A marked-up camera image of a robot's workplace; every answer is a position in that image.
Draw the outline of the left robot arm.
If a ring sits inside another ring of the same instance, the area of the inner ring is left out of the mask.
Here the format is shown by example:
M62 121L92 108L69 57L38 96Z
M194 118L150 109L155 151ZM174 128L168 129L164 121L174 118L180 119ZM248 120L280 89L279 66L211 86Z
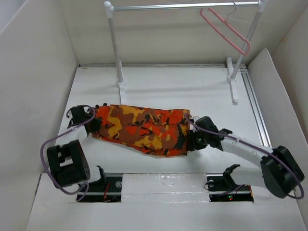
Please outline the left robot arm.
M83 127L86 134L95 133L100 130L102 119L96 116L98 107L89 105L77 105L71 107L66 117L70 119L67 131L46 141L41 150L47 143L57 140L80 127ZM67 144L51 146L47 149L47 159L49 163L48 171L54 186L66 194L71 194L65 187L79 184L78 191L85 187L85 182L90 179L90 168L82 150L80 141L73 140Z

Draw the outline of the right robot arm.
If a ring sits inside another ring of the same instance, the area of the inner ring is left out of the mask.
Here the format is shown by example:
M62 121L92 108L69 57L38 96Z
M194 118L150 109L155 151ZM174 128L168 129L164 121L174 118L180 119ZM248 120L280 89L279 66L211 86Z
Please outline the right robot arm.
M187 132L188 151L196 151L210 146L222 152L231 153L254 164L260 169L260 174L249 171L247 176L255 179L255 186L266 188L278 198L290 197L301 200L305 196L302 181L304 173L295 161L290 151L284 146L271 148L257 146L231 130L219 130L212 119L204 116L194 121L189 113L184 114L188 123L193 126Z

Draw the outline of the orange camouflage trousers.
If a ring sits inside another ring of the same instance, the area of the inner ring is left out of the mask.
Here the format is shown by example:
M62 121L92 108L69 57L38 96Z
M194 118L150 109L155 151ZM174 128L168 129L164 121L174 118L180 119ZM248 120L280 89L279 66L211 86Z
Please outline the orange camouflage trousers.
M153 109L129 105L96 106L100 128L92 136L122 144L147 155L185 156L188 109Z

